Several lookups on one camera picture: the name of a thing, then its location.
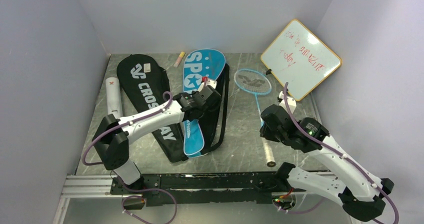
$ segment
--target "white wall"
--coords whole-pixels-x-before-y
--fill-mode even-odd
[[[109,53],[263,52],[294,18],[312,30],[331,0],[79,0]]]
[[[0,0],[0,223],[52,223],[106,62],[77,0]]]
[[[324,125],[395,183],[400,223],[424,220],[424,0],[333,0],[316,34],[343,65],[313,93]],[[390,206],[382,220],[393,222]]]

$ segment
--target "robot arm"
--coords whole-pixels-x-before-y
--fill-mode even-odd
[[[129,145],[157,129],[199,119],[205,112],[218,108],[221,95],[215,90],[216,85],[216,81],[208,79],[202,82],[199,91],[179,93],[172,100],[141,113],[119,119],[112,114],[105,116],[93,140],[109,131],[94,144],[106,170],[113,170],[127,185],[142,179],[140,171],[129,158]]]
[[[291,107],[296,106],[291,98],[287,101]],[[284,162],[275,175],[279,183],[288,188],[300,188],[330,199],[342,206],[349,215],[363,222],[380,216],[386,204],[375,185],[389,194],[394,186],[393,182],[388,178],[380,179],[365,170],[340,147],[324,126],[310,117],[300,120],[298,122],[300,127],[310,136],[341,152],[342,156],[339,157],[307,138],[294,125],[285,106],[284,100],[281,100],[279,105],[271,105],[261,113],[264,125],[260,129],[260,136],[270,141],[281,142],[314,157],[338,179],[329,179]],[[366,172],[373,184],[349,163],[347,158]]]

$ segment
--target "blue badminton racket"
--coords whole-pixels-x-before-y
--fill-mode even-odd
[[[261,118],[261,108],[259,106],[258,96],[268,95],[273,89],[270,80],[257,70],[242,68],[234,74],[235,84],[243,91],[253,94],[256,100],[257,112],[259,113],[260,126],[264,124]],[[265,151],[266,165],[274,167],[276,162],[274,160],[273,151],[265,138],[262,139],[263,149]]]

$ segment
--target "white tube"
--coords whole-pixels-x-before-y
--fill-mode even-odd
[[[107,114],[113,114],[118,119],[122,117],[122,102],[119,80],[116,77],[106,79]]]
[[[265,159],[266,159],[266,165],[270,168],[276,166],[276,160],[274,159],[273,150],[270,147],[270,143],[267,139],[261,137],[262,144],[263,144],[263,150],[265,151]]]

